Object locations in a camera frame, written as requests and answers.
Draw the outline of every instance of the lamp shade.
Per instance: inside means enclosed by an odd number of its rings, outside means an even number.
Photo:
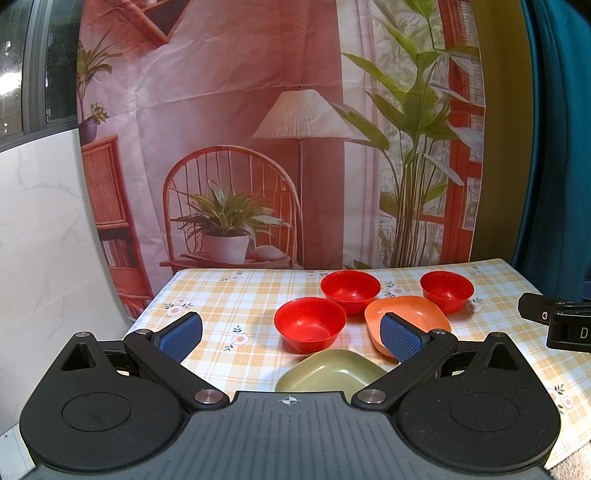
[[[282,92],[253,138],[352,138],[340,115],[316,90]]]

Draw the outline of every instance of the crosshair marking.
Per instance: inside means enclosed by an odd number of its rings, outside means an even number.
[[[283,397],[282,399],[280,399],[280,402],[284,403],[285,405],[289,405],[292,406],[296,403],[298,403],[300,400],[298,400],[295,397],[292,397],[291,395],[288,395],[287,397]]]

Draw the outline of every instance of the yellow plaid tablecloth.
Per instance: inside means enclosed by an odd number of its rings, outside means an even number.
[[[419,279],[430,268],[373,270],[380,297],[421,295]],[[545,346],[547,327],[520,318],[517,300],[536,289],[502,260],[449,265],[469,278],[475,293],[460,312],[448,316],[460,340],[484,340],[507,333],[530,362],[561,413],[562,430],[546,464],[551,468],[591,438],[591,357]],[[304,359],[290,353],[273,325],[288,300],[322,296],[328,271],[183,270],[162,289],[130,331],[159,330],[188,311],[203,319],[203,340],[183,361],[190,371],[225,391],[272,391],[279,377]],[[362,317],[349,318],[332,348],[353,350],[386,370],[395,364],[374,350]]]

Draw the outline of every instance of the white marble panel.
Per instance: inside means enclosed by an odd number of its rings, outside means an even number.
[[[94,228],[82,205],[0,242],[0,333],[98,274],[107,282]]]
[[[78,130],[0,153],[0,242],[85,202]]]
[[[33,468],[35,464],[16,425],[0,436],[0,478],[19,480]]]
[[[100,274],[0,333],[0,432],[18,422],[33,389],[74,333],[87,330],[99,340],[116,340],[130,326]]]

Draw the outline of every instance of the printed backdrop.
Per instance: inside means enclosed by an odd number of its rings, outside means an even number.
[[[86,0],[90,202],[137,317],[184,268],[467,261],[484,94],[464,0]]]

